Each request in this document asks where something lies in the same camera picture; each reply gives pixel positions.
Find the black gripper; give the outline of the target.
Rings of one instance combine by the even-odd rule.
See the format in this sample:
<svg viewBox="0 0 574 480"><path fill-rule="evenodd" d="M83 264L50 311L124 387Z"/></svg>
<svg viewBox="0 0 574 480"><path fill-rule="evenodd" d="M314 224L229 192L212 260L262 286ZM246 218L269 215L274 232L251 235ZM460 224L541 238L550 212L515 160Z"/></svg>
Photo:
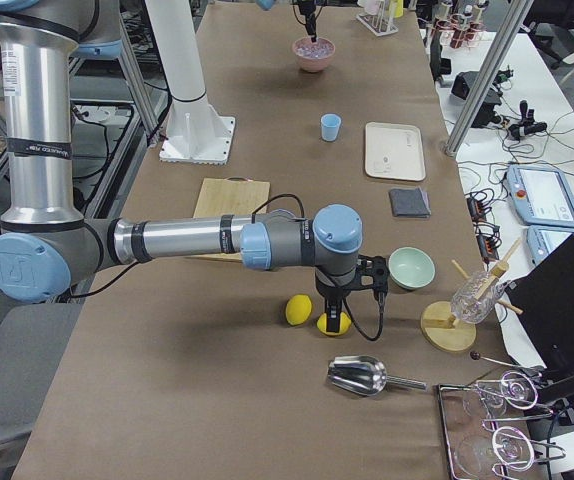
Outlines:
<svg viewBox="0 0 574 480"><path fill-rule="evenodd" d="M316 3L314 0L304 0L305 29L309 36L317 35Z"/></svg>
<svg viewBox="0 0 574 480"><path fill-rule="evenodd" d="M325 334L338 334L341 327L341 300L353 291L362 289L361 280L355 277L349 283L339 285L336 277L329 277L324 272L315 273L317 292L325 299Z"/></svg>

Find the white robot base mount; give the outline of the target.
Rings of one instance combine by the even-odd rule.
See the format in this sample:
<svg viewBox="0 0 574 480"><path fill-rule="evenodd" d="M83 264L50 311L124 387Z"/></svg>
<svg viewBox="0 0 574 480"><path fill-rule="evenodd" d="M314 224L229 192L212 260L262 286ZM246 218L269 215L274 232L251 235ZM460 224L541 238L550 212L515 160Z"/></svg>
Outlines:
<svg viewBox="0 0 574 480"><path fill-rule="evenodd" d="M210 104L196 41L190 3L145 3L171 96L160 159L224 165L236 120Z"/></svg>

